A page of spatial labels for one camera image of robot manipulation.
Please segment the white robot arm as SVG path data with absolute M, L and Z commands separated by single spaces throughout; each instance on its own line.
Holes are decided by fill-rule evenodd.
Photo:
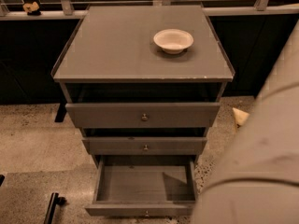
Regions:
M 299 224 L 299 22 L 213 168 L 191 224 Z

